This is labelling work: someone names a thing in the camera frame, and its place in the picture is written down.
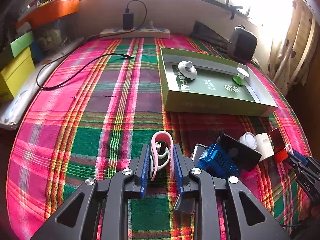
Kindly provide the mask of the red sauce bottle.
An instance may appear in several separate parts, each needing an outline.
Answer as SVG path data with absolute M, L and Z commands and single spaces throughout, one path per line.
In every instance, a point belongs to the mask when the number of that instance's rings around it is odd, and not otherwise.
M 288 158 L 288 153 L 281 131 L 278 128 L 273 129 L 270 132 L 270 138 L 274 151 L 273 161 L 276 164 L 285 161 Z

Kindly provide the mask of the pink white clip holder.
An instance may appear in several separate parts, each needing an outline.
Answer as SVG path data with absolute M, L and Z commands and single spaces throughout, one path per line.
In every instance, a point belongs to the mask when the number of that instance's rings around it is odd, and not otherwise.
M 151 181 L 154 181 L 157 171 L 170 165 L 170 178 L 174 176 L 174 151 L 173 139 L 169 132 L 158 131 L 151 138 L 150 173 Z

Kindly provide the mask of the blue digital clock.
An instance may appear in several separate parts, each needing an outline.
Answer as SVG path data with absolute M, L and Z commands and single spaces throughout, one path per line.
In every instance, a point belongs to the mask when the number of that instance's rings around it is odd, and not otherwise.
M 230 176 L 239 178 L 240 176 L 240 169 L 217 142 L 205 149 L 196 167 L 217 178 L 227 179 Z

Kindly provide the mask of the black rectangular box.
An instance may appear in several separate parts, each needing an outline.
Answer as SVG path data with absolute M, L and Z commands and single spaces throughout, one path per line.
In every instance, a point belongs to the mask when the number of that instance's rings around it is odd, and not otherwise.
M 221 134 L 218 144 L 226 151 L 227 155 L 239 169 L 247 172 L 251 172 L 258 165 L 262 156 L 256 150 L 251 149 L 225 133 Z

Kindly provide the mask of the clear round plastic container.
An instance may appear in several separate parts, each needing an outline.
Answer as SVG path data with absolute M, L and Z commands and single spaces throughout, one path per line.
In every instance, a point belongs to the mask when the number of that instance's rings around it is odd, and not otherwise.
M 242 144 L 246 145 L 247 147 L 249 147 L 253 150 L 255 150 L 258 146 L 257 139 L 256 139 L 255 135 L 251 132 L 244 133 L 239 138 L 239 142 L 241 142 Z

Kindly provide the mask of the black knife sheath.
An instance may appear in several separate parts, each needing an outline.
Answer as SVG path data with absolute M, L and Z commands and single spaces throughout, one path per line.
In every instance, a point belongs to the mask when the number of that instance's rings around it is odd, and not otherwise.
M 195 211 L 195 199 L 184 199 L 180 195 L 178 195 L 172 210 L 186 215 L 193 215 Z

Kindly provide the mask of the plaid pink green tablecloth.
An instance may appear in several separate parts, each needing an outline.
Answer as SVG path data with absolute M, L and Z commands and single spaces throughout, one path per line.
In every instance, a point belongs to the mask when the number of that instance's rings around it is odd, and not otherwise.
M 169 39 L 96 40 L 76 50 L 47 81 L 65 87 L 40 91 L 17 132 L 7 172 L 7 210 L 19 239 L 29 239 L 87 178 L 103 180 L 126 168 L 157 131 L 168 131 L 183 154 L 209 145 L 220 133 L 281 130 L 303 155 L 310 147 L 281 92 L 257 67 L 256 76 L 277 109 L 267 118 L 166 112 L 159 55 L 175 48 L 218 55 L 207 42 L 184 35 Z

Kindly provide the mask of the white round panda toy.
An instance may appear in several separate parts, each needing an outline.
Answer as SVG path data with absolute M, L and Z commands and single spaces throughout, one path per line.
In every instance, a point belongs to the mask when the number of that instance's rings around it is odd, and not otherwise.
M 181 61 L 178 64 L 178 70 L 188 79 L 195 80 L 197 77 L 197 70 L 191 61 Z

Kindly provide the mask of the green white thread spool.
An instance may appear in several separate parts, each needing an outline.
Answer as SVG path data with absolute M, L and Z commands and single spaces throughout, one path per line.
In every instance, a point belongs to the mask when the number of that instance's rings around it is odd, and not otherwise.
M 241 67 L 237 68 L 237 75 L 232 77 L 232 80 L 239 86 L 244 85 L 244 79 L 249 77 L 249 73 Z

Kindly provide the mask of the cream dotted curtain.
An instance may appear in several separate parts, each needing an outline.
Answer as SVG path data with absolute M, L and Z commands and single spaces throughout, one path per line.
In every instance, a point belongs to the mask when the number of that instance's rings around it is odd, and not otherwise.
M 319 36 L 319 25 L 303 0 L 292 0 L 276 16 L 276 34 L 268 59 L 268 77 L 286 96 L 305 85 Z

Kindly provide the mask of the grey portable speaker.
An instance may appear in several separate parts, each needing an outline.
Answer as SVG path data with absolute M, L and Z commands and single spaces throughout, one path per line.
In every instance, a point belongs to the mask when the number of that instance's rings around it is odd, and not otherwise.
M 253 57 L 257 44 L 257 37 L 244 25 L 236 26 L 227 44 L 227 55 L 238 62 L 248 63 Z

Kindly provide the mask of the white power strip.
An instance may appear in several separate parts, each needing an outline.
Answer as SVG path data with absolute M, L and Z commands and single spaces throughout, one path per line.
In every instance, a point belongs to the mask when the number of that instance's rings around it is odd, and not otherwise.
M 113 28 L 103 30 L 99 36 L 102 38 L 170 38 L 171 32 L 166 28 L 139 28 L 135 31 Z

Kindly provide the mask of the black charger adapter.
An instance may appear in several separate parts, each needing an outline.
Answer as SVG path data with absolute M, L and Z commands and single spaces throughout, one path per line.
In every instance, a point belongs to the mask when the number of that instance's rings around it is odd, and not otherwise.
M 133 13 L 124 13 L 123 14 L 123 29 L 132 30 L 134 25 L 134 14 Z

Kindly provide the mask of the yellow green storage box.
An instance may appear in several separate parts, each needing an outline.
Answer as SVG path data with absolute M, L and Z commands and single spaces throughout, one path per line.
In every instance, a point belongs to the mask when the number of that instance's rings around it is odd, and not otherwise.
M 1 52 L 1 101 L 10 101 L 35 70 L 30 45 L 33 32 L 20 36 Z

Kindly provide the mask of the orange plastic tray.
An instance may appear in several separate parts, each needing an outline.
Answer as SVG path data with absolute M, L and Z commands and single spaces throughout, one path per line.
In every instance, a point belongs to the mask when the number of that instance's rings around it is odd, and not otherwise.
M 80 0 L 55 0 L 49 2 L 19 20 L 16 28 L 20 28 L 25 22 L 28 22 L 32 29 L 37 29 L 47 23 L 77 12 L 79 4 Z

